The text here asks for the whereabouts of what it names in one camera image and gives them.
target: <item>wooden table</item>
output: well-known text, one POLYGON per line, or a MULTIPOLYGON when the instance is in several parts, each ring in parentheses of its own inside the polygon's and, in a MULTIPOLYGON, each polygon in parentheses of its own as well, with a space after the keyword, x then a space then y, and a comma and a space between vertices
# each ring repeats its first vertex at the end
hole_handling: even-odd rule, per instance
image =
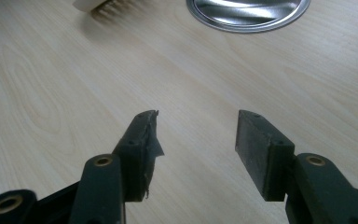
POLYGON ((358 188, 358 1, 312 0, 257 35, 204 26, 185 0, 119 1, 91 16, 71 0, 0 0, 1 193, 76 182, 148 109, 166 156, 128 223, 287 223, 234 150, 239 109, 358 188))

